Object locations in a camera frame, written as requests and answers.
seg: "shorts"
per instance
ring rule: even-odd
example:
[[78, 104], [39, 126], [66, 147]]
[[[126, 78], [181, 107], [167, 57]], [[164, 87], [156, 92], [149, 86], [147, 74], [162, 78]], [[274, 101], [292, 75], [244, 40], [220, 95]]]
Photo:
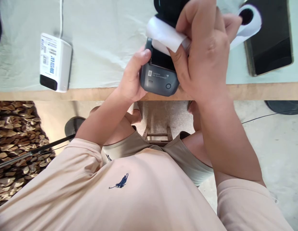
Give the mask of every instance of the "shorts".
[[190, 134], [187, 132], [180, 132], [180, 134], [166, 146], [160, 147], [149, 144], [148, 141], [135, 131], [132, 135], [122, 141], [103, 146], [102, 152], [106, 155], [104, 156], [104, 162], [107, 163], [113, 159], [135, 155], [145, 148], [163, 151], [172, 157], [172, 159], [198, 187], [204, 180], [213, 175], [213, 168], [198, 160], [183, 144], [182, 139], [189, 135]]

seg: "white cable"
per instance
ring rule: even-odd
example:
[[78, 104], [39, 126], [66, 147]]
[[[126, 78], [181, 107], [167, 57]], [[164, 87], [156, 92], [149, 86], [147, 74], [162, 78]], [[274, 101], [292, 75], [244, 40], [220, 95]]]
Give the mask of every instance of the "white cable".
[[60, 32], [59, 32], [59, 38], [62, 38], [62, 30], [63, 30], [63, 11], [62, 11], [62, 7], [63, 7], [63, 0], [59, 0], [59, 4], [60, 4]]

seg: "wooden chair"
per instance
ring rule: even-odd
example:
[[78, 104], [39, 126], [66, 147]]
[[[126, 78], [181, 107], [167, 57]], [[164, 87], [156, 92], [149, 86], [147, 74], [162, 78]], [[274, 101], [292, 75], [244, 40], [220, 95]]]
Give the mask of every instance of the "wooden chair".
[[[166, 136], [167, 140], [166, 141], [149, 141], [148, 136]], [[143, 133], [142, 137], [147, 140], [150, 144], [155, 144], [157, 146], [163, 147], [166, 144], [168, 144], [170, 141], [172, 141], [172, 134], [170, 127], [167, 128], [167, 133], [149, 133], [149, 128], [147, 127], [145, 129], [145, 132]]]

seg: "barcode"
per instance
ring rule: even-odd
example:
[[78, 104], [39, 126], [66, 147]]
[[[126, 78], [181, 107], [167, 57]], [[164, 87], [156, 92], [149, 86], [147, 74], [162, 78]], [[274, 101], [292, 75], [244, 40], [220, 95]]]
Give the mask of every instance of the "barcode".
[[43, 64], [47, 64], [46, 56], [43, 56]]

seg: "white tablecloth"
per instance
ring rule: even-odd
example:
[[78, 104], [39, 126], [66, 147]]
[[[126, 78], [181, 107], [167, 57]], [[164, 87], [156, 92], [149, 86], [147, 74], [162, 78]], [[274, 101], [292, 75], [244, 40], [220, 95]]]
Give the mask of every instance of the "white tablecloth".
[[[242, 3], [217, 1], [223, 13], [235, 13]], [[63, 40], [73, 46], [69, 88], [118, 86], [155, 13], [153, 0], [65, 0]], [[298, 0], [290, 0], [290, 15], [294, 64], [251, 77], [242, 44], [231, 51], [228, 84], [298, 81]], [[59, 0], [0, 0], [0, 18], [0, 91], [45, 90], [39, 84], [40, 34], [59, 34]]]

